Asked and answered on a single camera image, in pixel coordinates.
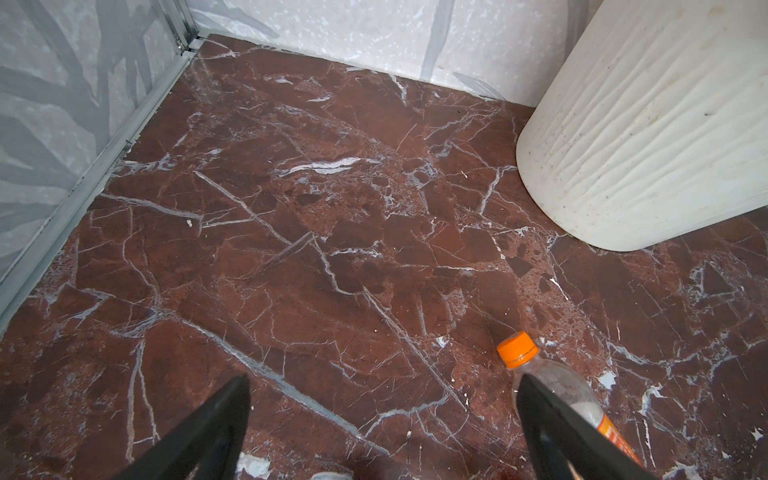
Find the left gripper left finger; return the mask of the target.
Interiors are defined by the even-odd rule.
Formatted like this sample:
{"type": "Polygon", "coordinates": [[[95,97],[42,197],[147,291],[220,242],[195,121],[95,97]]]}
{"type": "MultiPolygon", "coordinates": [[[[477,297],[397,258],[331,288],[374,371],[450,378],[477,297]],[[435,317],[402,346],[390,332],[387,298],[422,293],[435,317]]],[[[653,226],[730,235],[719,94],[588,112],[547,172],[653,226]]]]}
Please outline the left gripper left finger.
{"type": "Polygon", "coordinates": [[[232,378],[117,479],[233,479],[247,430],[250,387],[232,378]]]}

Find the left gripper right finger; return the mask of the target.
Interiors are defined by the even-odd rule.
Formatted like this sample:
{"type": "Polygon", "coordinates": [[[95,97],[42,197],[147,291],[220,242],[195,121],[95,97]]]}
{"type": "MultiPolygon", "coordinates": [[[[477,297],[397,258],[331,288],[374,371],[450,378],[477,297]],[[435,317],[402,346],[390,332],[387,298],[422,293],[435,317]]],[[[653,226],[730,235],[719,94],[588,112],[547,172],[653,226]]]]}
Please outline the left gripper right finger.
{"type": "Polygon", "coordinates": [[[516,407],[538,479],[654,477],[530,374],[521,377],[516,407]]]}

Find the orange label bottle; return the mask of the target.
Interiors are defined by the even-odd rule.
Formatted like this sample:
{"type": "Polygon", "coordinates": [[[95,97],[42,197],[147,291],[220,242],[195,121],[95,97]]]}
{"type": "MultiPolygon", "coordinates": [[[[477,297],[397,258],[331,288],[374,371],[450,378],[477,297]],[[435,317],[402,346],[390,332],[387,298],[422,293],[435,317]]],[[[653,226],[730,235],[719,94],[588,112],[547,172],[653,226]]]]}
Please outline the orange label bottle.
{"type": "Polygon", "coordinates": [[[539,348],[526,332],[519,332],[505,339],[497,346],[497,351],[506,367],[513,372],[514,401],[518,398],[523,375],[533,375],[623,453],[639,465],[642,464],[605,414],[588,382],[566,365],[543,358],[539,354],[539,348]]]}

